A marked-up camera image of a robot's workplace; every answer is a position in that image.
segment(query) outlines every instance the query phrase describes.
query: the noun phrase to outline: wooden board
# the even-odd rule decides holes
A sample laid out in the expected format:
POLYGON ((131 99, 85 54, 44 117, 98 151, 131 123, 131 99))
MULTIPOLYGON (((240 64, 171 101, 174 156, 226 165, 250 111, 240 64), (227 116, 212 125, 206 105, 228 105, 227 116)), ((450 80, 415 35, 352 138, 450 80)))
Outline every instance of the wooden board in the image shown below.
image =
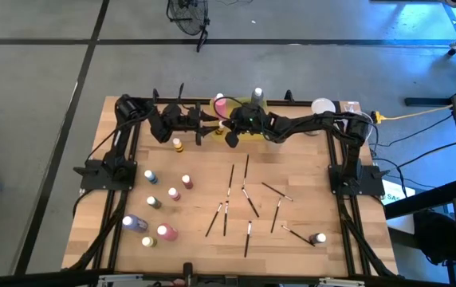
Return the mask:
MULTIPOLYGON (((93 146, 96 146, 115 127, 113 111, 117 97, 107 97, 100 117, 93 146)), ((308 107, 271 107, 281 116, 298 117, 311 113, 308 107)), ((184 152, 175 152, 171 141, 160 144, 150 134, 149 124, 142 125, 136 160, 138 174, 133 191, 128 196, 126 214, 135 214, 149 223, 146 234, 122 230, 116 271, 141 273, 181 273, 183 263, 192 262, 196 273, 281 276, 346 276, 345 256, 340 233, 336 200, 328 183, 329 155, 324 132, 318 136, 296 134, 284 144, 266 141, 240 142, 237 148, 207 136, 202 146, 195 145, 192 132, 176 132, 184 145, 184 152), (256 218, 241 191, 246 154, 250 163, 246 190, 257 207, 256 218), (222 236, 223 216, 220 212, 212 231, 205 238, 214 212, 225 202, 232 163, 235 164, 230 195, 227 235, 222 236), (151 169, 159 184, 151 185, 143 176, 151 169), (186 190, 182 175, 191 176, 192 190, 186 190), (283 191, 294 201, 281 201, 274 232, 270 233, 278 195, 261 182, 283 191), (182 198, 175 202, 167 190, 175 187, 182 198), (163 207, 155 210, 146 204, 150 195, 158 198, 163 207), (244 258, 244 245, 249 220, 253 220, 250 247, 244 258), (155 248, 141 245, 143 236, 156 238, 160 223, 168 223, 179 231, 175 242, 158 239, 155 248), (318 232, 327 235, 327 242, 311 247, 280 228, 287 225, 308 237, 318 232)), ((94 155, 99 159, 108 150, 105 144, 94 155)), ((371 162, 365 146, 361 158, 371 162)), ((96 237, 104 203, 105 191, 94 191, 79 204, 65 251, 63 266, 72 265, 96 237)), ((383 208, 371 197, 359 197, 360 213, 364 222, 365 238, 385 265, 396 272, 395 258, 383 208)), ((109 238, 104 248, 102 266, 107 265, 111 245, 109 238)), ((361 272, 357 244, 352 250, 356 270, 361 272)))

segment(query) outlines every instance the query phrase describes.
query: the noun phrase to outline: purple paint bottle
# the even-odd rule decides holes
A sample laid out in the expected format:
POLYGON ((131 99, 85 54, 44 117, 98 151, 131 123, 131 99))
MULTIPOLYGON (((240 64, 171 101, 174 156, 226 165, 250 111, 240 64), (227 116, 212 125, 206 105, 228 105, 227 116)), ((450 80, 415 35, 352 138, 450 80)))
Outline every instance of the purple paint bottle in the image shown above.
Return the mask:
POLYGON ((122 220, 122 224, 126 229, 140 233, 147 231, 148 228, 146 221, 132 214, 126 215, 122 220))

